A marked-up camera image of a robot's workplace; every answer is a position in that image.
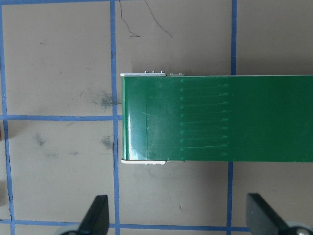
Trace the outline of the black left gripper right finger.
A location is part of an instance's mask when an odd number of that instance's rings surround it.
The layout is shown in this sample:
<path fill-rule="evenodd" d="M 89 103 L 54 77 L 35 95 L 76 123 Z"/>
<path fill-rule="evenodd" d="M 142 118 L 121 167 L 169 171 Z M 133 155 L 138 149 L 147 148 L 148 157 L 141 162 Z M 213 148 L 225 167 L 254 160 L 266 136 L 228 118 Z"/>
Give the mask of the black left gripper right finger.
<path fill-rule="evenodd" d="M 287 235 L 292 231 L 258 193 L 247 194 L 246 225 L 252 235 Z"/>

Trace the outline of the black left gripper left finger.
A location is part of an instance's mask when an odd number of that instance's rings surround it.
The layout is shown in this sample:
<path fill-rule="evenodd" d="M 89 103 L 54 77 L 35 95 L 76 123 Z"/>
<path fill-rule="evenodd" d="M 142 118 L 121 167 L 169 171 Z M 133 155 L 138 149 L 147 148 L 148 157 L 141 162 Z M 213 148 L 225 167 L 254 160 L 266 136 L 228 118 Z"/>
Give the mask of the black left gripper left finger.
<path fill-rule="evenodd" d="M 107 195 L 98 195 L 92 202 L 77 229 L 66 231 L 66 235 L 106 235 L 109 230 L 109 205 Z"/>

